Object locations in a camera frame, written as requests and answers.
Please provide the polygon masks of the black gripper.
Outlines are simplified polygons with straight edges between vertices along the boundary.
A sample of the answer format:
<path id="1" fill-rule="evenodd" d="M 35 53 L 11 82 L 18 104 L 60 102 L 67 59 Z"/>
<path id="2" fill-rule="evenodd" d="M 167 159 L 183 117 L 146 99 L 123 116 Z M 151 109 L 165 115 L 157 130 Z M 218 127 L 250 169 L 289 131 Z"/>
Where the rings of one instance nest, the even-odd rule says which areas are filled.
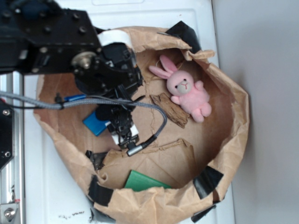
<path id="1" fill-rule="evenodd" d="M 121 104 L 132 101 L 132 96 L 142 85 L 141 71 L 136 64 L 135 53 L 124 43 L 102 47 L 101 52 L 82 52 L 72 59 L 75 83 L 81 92 L 105 99 L 94 112 L 96 121 L 109 121 L 108 130 L 116 145 L 125 149 L 138 140 L 132 112 L 134 106 Z"/>

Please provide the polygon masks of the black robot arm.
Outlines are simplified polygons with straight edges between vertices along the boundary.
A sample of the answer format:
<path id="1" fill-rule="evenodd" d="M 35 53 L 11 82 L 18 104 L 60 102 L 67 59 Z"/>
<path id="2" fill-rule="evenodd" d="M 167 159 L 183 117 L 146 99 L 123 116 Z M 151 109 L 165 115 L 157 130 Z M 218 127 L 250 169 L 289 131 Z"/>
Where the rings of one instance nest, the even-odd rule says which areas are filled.
<path id="1" fill-rule="evenodd" d="M 130 37 L 96 28 L 85 11 L 53 0 L 0 3 L 0 72 L 72 73 L 88 96 L 131 100 L 142 75 Z"/>

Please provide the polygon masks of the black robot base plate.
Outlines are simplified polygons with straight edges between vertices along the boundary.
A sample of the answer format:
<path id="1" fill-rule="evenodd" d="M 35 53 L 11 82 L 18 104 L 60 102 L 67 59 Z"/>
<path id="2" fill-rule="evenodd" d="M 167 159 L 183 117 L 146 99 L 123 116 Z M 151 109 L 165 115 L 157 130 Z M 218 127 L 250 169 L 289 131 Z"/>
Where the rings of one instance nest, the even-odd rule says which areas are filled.
<path id="1" fill-rule="evenodd" d="M 0 170 L 13 158 L 14 111 L 0 100 Z"/>

